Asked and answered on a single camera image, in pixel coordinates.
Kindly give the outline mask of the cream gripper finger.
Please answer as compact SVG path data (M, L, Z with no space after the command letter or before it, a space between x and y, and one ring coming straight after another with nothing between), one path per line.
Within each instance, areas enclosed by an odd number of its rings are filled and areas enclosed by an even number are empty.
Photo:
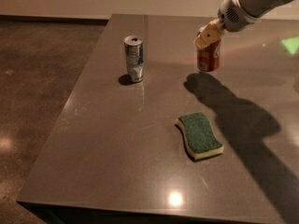
M205 49L224 35L223 22L220 19L210 21L195 38L194 44L198 50Z

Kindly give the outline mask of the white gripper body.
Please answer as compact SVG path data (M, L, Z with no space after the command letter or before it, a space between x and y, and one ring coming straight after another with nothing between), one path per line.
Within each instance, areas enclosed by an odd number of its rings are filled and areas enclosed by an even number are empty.
M227 32L239 32L255 23L252 17L240 4L239 0L224 0L218 10L221 28Z

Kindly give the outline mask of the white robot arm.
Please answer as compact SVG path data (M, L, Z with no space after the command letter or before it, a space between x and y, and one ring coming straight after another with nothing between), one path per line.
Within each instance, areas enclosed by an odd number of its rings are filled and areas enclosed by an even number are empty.
M215 20L209 22L195 38L198 50L219 41L224 32L239 32L252 25L264 14L293 0L224 0Z

